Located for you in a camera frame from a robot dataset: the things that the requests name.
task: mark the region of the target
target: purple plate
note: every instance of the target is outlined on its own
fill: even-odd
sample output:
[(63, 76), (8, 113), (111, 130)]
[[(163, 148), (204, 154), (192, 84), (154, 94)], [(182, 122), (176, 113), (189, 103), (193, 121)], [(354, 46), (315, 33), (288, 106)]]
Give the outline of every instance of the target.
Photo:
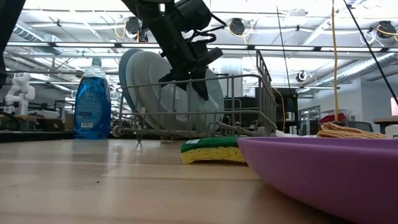
[(239, 138), (250, 167), (281, 192), (355, 223), (398, 223), (398, 141)]

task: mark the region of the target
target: yellow cable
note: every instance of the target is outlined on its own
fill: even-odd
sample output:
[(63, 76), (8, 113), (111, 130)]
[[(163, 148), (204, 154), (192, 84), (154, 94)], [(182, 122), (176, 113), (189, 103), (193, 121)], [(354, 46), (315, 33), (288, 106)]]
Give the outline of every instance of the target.
[(120, 35), (118, 34), (118, 31), (116, 30), (116, 26), (118, 25), (118, 22), (115, 22), (115, 24), (114, 24), (114, 33), (115, 33), (116, 36), (119, 37), (120, 39), (123, 39), (124, 35), (126, 35), (126, 23), (127, 23), (127, 21), (124, 21), (124, 28), (123, 28), (123, 35), (122, 35), (122, 36), (120, 36)]
[(283, 117), (284, 117), (284, 125), (283, 125), (283, 132), (285, 132), (285, 122), (286, 122), (286, 118), (285, 118), (285, 104), (284, 104), (284, 97), (282, 96), (282, 94), (275, 88), (273, 88), (280, 96), (281, 100), (282, 100), (282, 113), (283, 113)]
[(335, 121), (338, 121), (338, 95), (337, 95), (337, 49), (335, 32), (335, 0), (331, 0), (331, 30), (333, 33), (333, 49), (335, 51)]
[(390, 33), (390, 32), (386, 32), (386, 31), (383, 31), (383, 30), (380, 30), (380, 26), (381, 25), (378, 25), (377, 26), (377, 31), (379, 31), (380, 33), (382, 33), (382, 34), (387, 34), (387, 35), (394, 35), (394, 39), (398, 42), (398, 38), (396, 37), (396, 35), (398, 35), (398, 33)]

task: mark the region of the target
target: scrubbing pad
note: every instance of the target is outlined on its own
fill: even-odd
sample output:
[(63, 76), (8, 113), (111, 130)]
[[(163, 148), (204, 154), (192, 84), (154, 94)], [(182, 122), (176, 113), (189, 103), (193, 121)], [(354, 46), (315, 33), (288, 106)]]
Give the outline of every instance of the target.
[(234, 161), (245, 162), (237, 137), (205, 138), (189, 140), (181, 146), (182, 161)]

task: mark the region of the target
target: table surface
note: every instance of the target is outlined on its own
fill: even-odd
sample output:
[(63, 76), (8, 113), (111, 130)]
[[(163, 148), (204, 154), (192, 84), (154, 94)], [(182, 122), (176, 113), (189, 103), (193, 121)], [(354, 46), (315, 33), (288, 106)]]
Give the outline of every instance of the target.
[(388, 118), (375, 118), (373, 119), (373, 123), (388, 123), (388, 122), (397, 122), (398, 123), (398, 116), (390, 116)]
[(247, 166), (181, 162), (180, 142), (0, 144), (0, 223), (346, 223)]

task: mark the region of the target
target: plate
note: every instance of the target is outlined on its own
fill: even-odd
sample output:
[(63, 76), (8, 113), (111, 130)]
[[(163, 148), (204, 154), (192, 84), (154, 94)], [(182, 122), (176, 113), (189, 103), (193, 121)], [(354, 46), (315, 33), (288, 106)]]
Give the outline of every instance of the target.
[(267, 183), (354, 223), (397, 223), (397, 140), (239, 138)]
[[(210, 69), (206, 71), (206, 78), (216, 78), (216, 74)], [(223, 112), (224, 111), (224, 97), (223, 90), (219, 80), (206, 81), (207, 92), (209, 100), (205, 101), (199, 94), (189, 85), (187, 90), (191, 92), (190, 107), (192, 112)], [(192, 122), (197, 131), (212, 131), (214, 121), (222, 121), (224, 114), (207, 114), (207, 115), (192, 115)]]
[[(146, 53), (145, 51), (140, 51), (136, 52), (135, 54), (132, 54), (130, 56), (130, 59), (128, 60), (128, 63), (126, 65), (126, 84), (127, 86), (134, 86), (138, 85), (135, 82), (135, 77), (139, 77), (141, 75), (146, 75), (145, 73), (137, 72), (135, 69), (136, 66), (136, 61), (141, 57), (142, 54)], [(142, 101), (142, 98), (139, 97), (139, 90), (137, 88), (128, 88), (128, 95), (131, 98), (131, 101), (133, 102), (133, 105), (135, 106), (136, 111), (142, 112), (142, 107), (145, 106), (145, 104)], [(145, 115), (145, 122), (153, 129), (160, 129), (159, 124), (157, 120), (151, 116)]]
[[(134, 74), (137, 74), (134, 76), (137, 85), (158, 83), (159, 79), (172, 69), (168, 61), (153, 52), (139, 54), (132, 67)], [(139, 98), (144, 102), (150, 113), (172, 113), (173, 98), (175, 98), (175, 111), (177, 113), (188, 112), (187, 93), (176, 87), (174, 97), (174, 88), (171, 84), (163, 88), (160, 85), (141, 87), (139, 89)], [(185, 114), (176, 115), (175, 117), (172, 114), (153, 115), (152, 117), (164, 129), (187, 130), (189, 127), (189, 120)]]
[[(126, 82), (126, 66), (127, 66), (127, 63), (128, 63), (130, 57), (133, 54), (135, 54), (137, 52), (140, 52), (140, 51), (142, 51), (142, 50), (140, 50), (140, 49), (130, 49), (130, 50), (126, 51), (122, 55), (122, 57), (120, 58), (120, 62), (119, 62), (119, 81), (120, 81), (120, 85), (122, 87), (127, 86), (127, 82)], [(126, 99), (127, 104), (129, 105), (131, 111), (135, 111), (136, 107), (134, 105), (134, 102), (133, 102), (130, 94), (129, 94), (128, 89), (123, 89), (123, 95), (124, 95), (124, 98)]]

